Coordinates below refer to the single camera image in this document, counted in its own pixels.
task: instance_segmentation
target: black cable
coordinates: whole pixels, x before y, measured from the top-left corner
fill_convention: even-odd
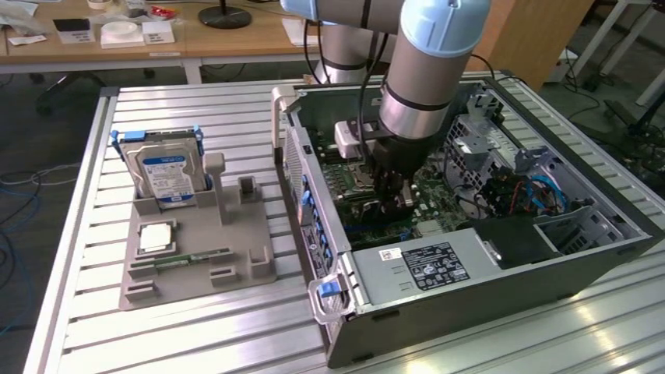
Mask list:
[[[304,60],[308,62],[310,74],[312,74],[316,83],[323,84],[322,80],[316,76],[316,72],[314,72],[312,61],[310,61],[310,51],[308,51],[308,29],[310,29],[310,21],[304,21],[304,31],[303,31],[303,48],[304,48]]]
[[[9,222],[29,207],[29,205],[31,205],[33,200],[40,194],[40,190],[42,190],[42,177],[40,177],[40,175],[36,172],[34,172],[34,171],[14,171],[11,173],[6,173],[6,174],[0,175],[0,179],[6,180],[7,176],[10,176],[10,175],[23,175],[23,174],[33,175],[33,178],[36,179],[38,186],[35,188],[33,196],[23,203],[23,205],[19,207],[19,209],[17,209],[13,214],[10,214],[7,217],[3,218],[3,220],[0,221],[0,224],[5,224],[6,222]]]
[[[0,330],[5,330],[7,329],[7,332],[13,332],[13,331],[23,331],[23,330],[34,330],[36,328],[36,325],[33,323],[33,324],[27,324],[27,325],[15,325],[15,326],[10,326],[10,328],[7,329],[7,326],[0,326]]]
[[[331,75],[328,74],[328,68],[326,66],[326,59],[323,58],[323,40],[322,40],[322,23],[320,22],[319,22],[318,28],[319,28],[319,35],[316,38],[319,40],[319,56],[320,56],[319,61],[320,61],[320,64],[323,66],[323,74],[326,75],[326,79],[328,80],[327,83],[332,83],[331,82]]]
[[[388,45],[388,38],[390,35],[384,35],[384,40],[382,41],[382,47],[379,48],[379,53],[376,54],[375,61],[372,62],[372,66],[370,71],[366,74],[366,79],[363,80],[363,85],[362,85],[362,91],[358,95],[358,139],[362,144],[362,153],[363,157],[366,158],[366,162],[370,161],[370,152],[367,151],[367,145],[366,145],[366,129],[363,128],[363,104],[366,103],[366,90],[367,90],[367,85],[371,82],[371,77],[372,77],[372,72],[376,69],[376,66],[379,65],[379,61],[382,60],[382,56],[384,55],[386,51],[386,46]]]
[[[7,254],[7,252],[5,252],[3,248],[0,248],[0,255],[3,255],[3,260],[0,260],[0,267],[3,267],[3,265],[7,263],[7,259],[10,258],[10,255]]]
[[[14,74],[10,75],[10,79],[7,80],[7,82],[0,83],[0,88],[5,88],[6,86],[9,86],[10,83],[13,83],[13,81],[14,81]]]
[[[10,248],[9,252],[5,252],[6,256],[9,256],[7,259],[10,259],[10,271],[7,272],[7,277],[5,278],[3,282],[0,283],[0,290],[7,286],[7,283],[10,283],[10,280],[13,279],[14,272],[17,270],[17,257],[14,256],[14,247],[13,247],[13,241],[10,240],[10,237],[6,235],[6,233],[0,230],[0,235],[5,237],[6,242],[7,242],[7,247]]]
[[[592,111],[598,108],[602,107],[602,102],[599,101],[599,99],[596,99],[594,96],[591,95],[587,95],[584,92],[580,92],[580,89],[579,89],[579,78],[576,77],[575,75],[575,71],[574,71],[574,64],[571,63],[571,57],[568,56],[568,46],[566,48],[566,59],[567,59],[567,63],[568,63],[568,73],[566,75],[566,78],[568,80],[568,83],[564,83],[564,88],[571,91],[574,94],[578,94],[580,96],[584,96],[590,99],[594,100],[594,106],[588,107],[588,108],[584,108],[579,111],[576,111],[575,113],[572,113],[567,119],[571,121],[574,119],[574,117],[576,117],[578,115],[580,115],[582,113],[584,113],[586,111]]]
[[[486,57],[482,57],[479,55],[471,55],[471,57],[476,57],[480,61],[486,63],[488,66],[490,72],[492,73],[492,79],[496,79],[498,76],[495,75],[495,68],[492,67],[492,64],[490,64],[490,61],[486,59]]]

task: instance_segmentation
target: power supply label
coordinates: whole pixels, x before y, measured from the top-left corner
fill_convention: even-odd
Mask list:
[[[467,269],[450,243],[403,251],[403,257],[418,288],[423,291],[470,279]]]

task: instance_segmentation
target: white label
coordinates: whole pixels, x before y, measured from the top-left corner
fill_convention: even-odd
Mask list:
[[[180,52],[151,52],[150,57],[176,57]]]
[[[95,34],[91,30],[59,32],[60,41],[64,44],[91,43],[95,41]]]
[[[44,35],[38,35],[36,37],[10,37],[10,43],[14,45],[33,44],[39,41],[46,41]]]
[[[379,255],[382,256],[382,260],[388,261],[391,259],[402,259],[403,258],[403,250],[400,248],[384,249],[379,251]]]
[[[184,156],[156,157],[144,160],[146,174],[148,174],[148,181],[154,187],[155,197],[166,203],[188,200],[195,195],[190,175],[183,171],[186,166]]]

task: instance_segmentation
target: hard drive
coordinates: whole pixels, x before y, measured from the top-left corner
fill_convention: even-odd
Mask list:
[[[131,131],[111,134],[114,147],[127,164],[136,197],[154,197],[163,209],[194,204],[195,192],[210,189],[203,168],[203,132]]]

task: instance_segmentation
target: hard disk label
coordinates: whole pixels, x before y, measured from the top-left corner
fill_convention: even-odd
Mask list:
[[[178,203],[195,195],[191,177],[184,172],[184,156],[156,157],[144,160],[146,174],[155,197],[166,203]]]

